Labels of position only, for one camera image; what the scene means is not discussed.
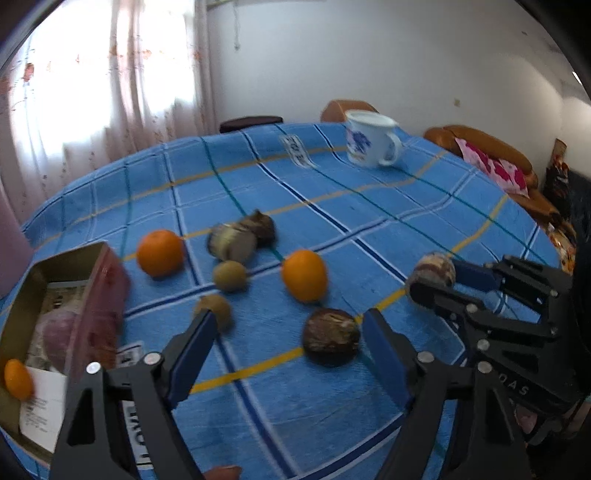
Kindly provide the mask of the dark mottled bulb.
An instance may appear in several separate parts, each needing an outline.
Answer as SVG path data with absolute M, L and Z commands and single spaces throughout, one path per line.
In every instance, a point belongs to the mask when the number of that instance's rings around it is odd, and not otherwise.
M 335 367 L 359 353 L 361 331 L 355 318 L 341 309 L 318 308 L 304 323 L 304 354 L 318 364 Z

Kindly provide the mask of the purple round fruit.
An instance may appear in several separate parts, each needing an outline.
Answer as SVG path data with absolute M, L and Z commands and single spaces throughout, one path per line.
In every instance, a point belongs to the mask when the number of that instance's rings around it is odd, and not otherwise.
M 40 317 L 40 356 L 55 371 L 66 374 L 74 330 L 80 314 L 67 308 L 49 311 Z

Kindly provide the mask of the brown kiwi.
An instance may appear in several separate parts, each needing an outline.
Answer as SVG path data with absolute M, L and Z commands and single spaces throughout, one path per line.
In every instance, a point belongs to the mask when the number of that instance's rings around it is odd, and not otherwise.
M 217 264 L 212 272 L 212 280 L 218 290 L 235 292 L 247 287 L 247 271 L 242 263 L 228 260 Z
M 231 306 L 224 297 L 219 294 L 209 294 L 202 296 L 194 307 L 193 316 L 201 311 L 211 311 L 214 314 L 219 332 L 224 332 L 231 328 L 232 325 L 232 311 Z

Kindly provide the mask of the paper sheet in tin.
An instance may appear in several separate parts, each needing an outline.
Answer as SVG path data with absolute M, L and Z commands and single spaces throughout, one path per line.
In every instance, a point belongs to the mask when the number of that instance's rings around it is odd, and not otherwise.
M 21 403 L 21 434 L 44 450 L 53 453 L 61 429 L 67 389 L 67 377 L 61 373 L 27 367 L 34 392 Z

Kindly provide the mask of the small orange in tin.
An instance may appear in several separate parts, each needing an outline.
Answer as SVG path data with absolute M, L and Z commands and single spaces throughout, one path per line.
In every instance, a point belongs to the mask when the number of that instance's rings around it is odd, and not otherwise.
M 18 359 L 10 359 L 6 362 L 4 382 L 7 391 L 19 401 L 27 401 L 34 394 L 32 377 L 26 366 Z

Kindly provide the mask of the pink floral cushion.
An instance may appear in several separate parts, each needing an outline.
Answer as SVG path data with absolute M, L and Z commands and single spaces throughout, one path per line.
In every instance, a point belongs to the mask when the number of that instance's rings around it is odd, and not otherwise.
M 462 153 L 463 160 L 478 168 L 490 180 L 507 194 L 514 194 L 528 198 L 528 186 L 522 170 L 516 165 L 504 160 L 493 159 L 481 149 L 464 139 L 456 139 Z

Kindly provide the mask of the pink metal tin box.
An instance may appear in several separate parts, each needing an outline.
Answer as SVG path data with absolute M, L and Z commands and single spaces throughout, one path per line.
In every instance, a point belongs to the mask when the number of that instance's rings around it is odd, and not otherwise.
M 33 264 L 1 330 L 1 361 L 21 361 L 33 381 L 27 401 L 1 391 L 1 426 L 49 464 L 66 396 L 88 364 L 116 364 L 130 280 L 113 249 L 96 242 Z

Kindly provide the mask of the blue plaid tablecloth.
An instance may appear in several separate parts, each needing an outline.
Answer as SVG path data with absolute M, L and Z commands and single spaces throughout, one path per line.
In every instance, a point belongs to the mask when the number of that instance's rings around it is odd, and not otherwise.
M 478 170 L 434 144 L 402 135 L 386 169 L 346 159 L 341 124 L 283 124 L 166 143 L 65 187 L 23 225 L 36 259 L 95 241 L 119 255 L 131 281 L 122 339 L 161 350 L 214 290 L 206 240 L 214 225 L 254 210 L 276 225 L 276 244 L 249 261 L 249 287 L 229 297 L 235 326 L 215 342 L 197 385 L 175 410 L 198 466 L 238 465 L 246 479 L 372 479 L 403 414 L 367 351 L 338 368 L 304 357 L 311 306 L 297 302 L 280 265 L 318 253 L 329 272 L 325 307 L 360 317 L 379 309 L 418 349 L 447 363 L 466 354 L 456 331 L 405 295 L 422 256 L 476 264 L 513 255 L 550 266 L 545 232 Z M 184 263 L 161 278 L 136 251 L 155 230 L 181 237 Z

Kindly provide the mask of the brown leather sofa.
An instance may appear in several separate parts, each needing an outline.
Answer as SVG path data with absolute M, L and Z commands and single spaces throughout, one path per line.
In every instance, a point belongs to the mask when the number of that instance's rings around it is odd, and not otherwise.
M 530 161 L 512 146 L 463 125 L 430 128 L 424 138 L 476 166 L 540 225 L 561 224 L 559 211 L 538 190 Z

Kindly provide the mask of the white floral mug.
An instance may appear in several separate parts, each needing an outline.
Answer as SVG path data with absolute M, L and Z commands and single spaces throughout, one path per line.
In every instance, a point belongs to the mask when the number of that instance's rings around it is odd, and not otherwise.
M 363 168 L 391 167 L 403 153 L 394 129 L 397 121 L 366 110 L 346 111 L 346 149 L 353 164 Z

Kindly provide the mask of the pink plastic pitcher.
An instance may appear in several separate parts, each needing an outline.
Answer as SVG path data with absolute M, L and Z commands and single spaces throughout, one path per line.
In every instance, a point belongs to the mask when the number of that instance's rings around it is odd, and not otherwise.
M 0 295 L 5 297 L 25 273 L 33 249 L 0 186 Z

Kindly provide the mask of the dark round stool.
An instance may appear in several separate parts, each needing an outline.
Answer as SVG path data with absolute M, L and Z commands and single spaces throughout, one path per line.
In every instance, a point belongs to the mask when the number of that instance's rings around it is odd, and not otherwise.
M 283 123 L 283 117 L 272 115 L 245 116 L 226 120 L 219 124 L 219 133 L 226 134 L 262 125 Z

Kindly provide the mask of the pink sheer curtain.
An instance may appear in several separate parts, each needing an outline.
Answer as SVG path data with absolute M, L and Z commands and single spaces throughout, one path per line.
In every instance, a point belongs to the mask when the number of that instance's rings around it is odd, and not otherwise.
M 204 1 L 67 1 L 2 74 L 2 195 L 24 221 L 86 174 L 214 129 Z

